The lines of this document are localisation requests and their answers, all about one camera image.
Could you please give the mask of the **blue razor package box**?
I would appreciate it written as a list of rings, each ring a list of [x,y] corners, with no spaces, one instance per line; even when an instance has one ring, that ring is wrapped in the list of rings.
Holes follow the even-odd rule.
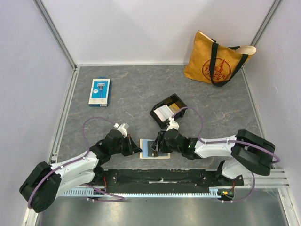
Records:
[[[90,107],[108,107],[111,93],[111,79],[93,79],[89,95]]]

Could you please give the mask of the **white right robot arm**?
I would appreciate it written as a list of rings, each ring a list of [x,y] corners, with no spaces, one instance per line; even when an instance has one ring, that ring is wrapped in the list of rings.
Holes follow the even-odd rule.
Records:
[[[275,145],[245,129],[236,135],[202,140],[186,138],[178,130],[160,131],[150,145],[154,154],[179,152],[189,160],[224,157],[215,174],[216,182],[227,185],[245,173],[270,175],[275,159]]]

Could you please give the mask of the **stack of white cards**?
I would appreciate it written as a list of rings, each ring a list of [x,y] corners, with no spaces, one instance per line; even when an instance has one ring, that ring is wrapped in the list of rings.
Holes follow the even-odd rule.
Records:
[[[162,105],[154,110],[154,113],[158,116],[158,118],[164,122],[173,116],[173,112],[167,105]]]

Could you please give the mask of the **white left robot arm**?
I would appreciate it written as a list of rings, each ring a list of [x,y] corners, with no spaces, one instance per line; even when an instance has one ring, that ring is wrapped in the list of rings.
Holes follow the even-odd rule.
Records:
[[[112,155],[130,156],[141,152],[130,135],[112,129],[104,139],[89,147],[83,154],[56,164],[42,161],[36,165],[21,185],[19,192],[29,209],[36,213],[46,210],[64,192],[79,185],[103,181],[102,165]]]

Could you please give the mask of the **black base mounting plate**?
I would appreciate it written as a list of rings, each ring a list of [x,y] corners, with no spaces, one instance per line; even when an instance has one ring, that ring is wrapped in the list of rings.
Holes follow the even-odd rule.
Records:
[[[208,192],[210,187],[243,186],[242,175],[228,179],[205,169],[103,169],[90,185],[106,185],[109,193]]]

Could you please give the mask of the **gold VIP card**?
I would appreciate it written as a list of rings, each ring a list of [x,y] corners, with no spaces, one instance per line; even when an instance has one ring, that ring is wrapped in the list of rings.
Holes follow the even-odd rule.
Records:
[[[173,113],[176,113],[178,110],[181,109],[181,107],[179,107],[177,105],[177,103],[172,103],[171,105],[168,106],[170,108],[170,110],[173,112]]]

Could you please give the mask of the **aluminium corner post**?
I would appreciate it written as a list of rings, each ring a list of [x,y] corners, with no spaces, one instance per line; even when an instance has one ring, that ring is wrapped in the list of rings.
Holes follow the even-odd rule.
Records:
[[[72,69],[76,69],[77,65],[75,61],[73,60],[70,52],[68,51],[66,44],[64,43],[57,27],[55,26],[51,15],[49,14],[48,10],[46,9],[46,6],[44,5],[42,0],[33,0],[33,3],[35,4],[36,8],[40,12],[41,16],[43,17],[47,27],[49,28],[50,32],[52,33],[56,43],[58,44],[60,50],[63,52],[67,62],[71,66]]]
[[[283,2],[283,0],[274,0],[272,2],[267,14],[265,15],[261,25],[259,26],[254,38],[251,41],[252,46],[257,46],[257,44],[259,43],[261,37],[265,33],[268,25],[270,24],[270,22],[272,21],[274,15],[276,14],[277,10],[281,6],[282,2]]]

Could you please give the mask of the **yellow Trader Joe's tote bag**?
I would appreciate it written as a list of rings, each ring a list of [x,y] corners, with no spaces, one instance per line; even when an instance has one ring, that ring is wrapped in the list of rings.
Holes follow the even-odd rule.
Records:
[[[254,46],[225,47],[201,31],[195,35],[190,60],[184,69],[185,77],[222,87],[252,58]]]

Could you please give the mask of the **beige leather card holder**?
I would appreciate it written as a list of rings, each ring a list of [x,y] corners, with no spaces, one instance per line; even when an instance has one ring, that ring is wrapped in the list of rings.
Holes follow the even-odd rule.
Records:
[[[142,152],[140,152],[140,159],[170,159],[170,153],[163,153],[159,152],[161,154],[160,157],[148,157],[147,156],[147,142],[148,141],[154,141],[153,139],[140,139],[139,144],[140,148],[142,149]]]

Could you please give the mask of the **aluminium corner post left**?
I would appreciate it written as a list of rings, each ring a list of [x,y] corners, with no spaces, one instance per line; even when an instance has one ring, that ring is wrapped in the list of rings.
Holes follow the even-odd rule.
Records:
[[[63,52],[67,62],[71,66],[72,69],[76,69],[77,65],[75,61],[73,60],[70,52],[68,51],[66,44],[64,43],[57,27],[55,26],[51,15],[49,14],[48,10],[46,9],[46,6],[44,5],[42,0],[33,0],[33,3],[35,4],[36,8],[40,12],[41,16],[43,17],[47,27],[49,28],[50,32],[52,33],[56,43],[58,44],[60,50]]]

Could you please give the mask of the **black plastic card box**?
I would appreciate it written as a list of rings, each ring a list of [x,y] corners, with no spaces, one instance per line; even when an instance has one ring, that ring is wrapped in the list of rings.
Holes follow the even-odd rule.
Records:
[[[150,111],[150,116],[159,125],[161,129],[164,129],[169,124],[169,118],[172,117],[178,110],[187,105],[178,97],[177,94],[160,101],[154,105]]]

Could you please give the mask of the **aluminium corner post right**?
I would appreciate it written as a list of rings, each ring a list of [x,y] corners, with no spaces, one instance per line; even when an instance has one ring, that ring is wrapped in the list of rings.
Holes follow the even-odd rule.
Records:
[[[281,6],[282,2],[283,2],[283,0],[274,0],[272,2],[267,14],[265,15],[261,25],[259,26],[254,38],[251,41],[252,46],[257,46],[257,44],[259,43],[261,37],[265,33],[268,25],[270,24],[270,22],[272,21],[274,15],[276,14],[277,10]]]

